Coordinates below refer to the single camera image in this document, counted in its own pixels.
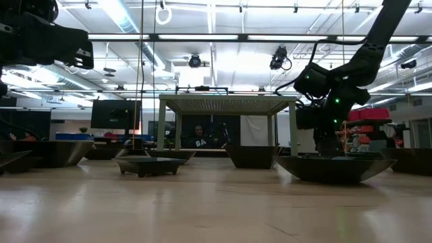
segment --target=computer monitor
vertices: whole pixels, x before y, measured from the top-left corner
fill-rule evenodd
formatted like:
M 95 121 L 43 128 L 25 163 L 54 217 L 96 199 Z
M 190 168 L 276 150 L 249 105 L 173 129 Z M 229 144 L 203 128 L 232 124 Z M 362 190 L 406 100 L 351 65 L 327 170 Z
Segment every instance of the computer monitor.
M 136 102 L 136 114 L 135 102 L 93 101 L 91 128 L 138 130 L 140 128 L 141 101 Z

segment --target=wooden floor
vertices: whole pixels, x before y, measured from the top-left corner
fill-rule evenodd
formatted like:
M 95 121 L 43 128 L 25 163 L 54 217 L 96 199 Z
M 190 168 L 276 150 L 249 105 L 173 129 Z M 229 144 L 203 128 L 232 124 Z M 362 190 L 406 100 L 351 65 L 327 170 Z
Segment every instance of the wooden floor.
M 354 187 L 194 158 L 177 175 L 110 161 L 0 177 L 1 243 L 432 242 L 432 178 L 387 171 Z

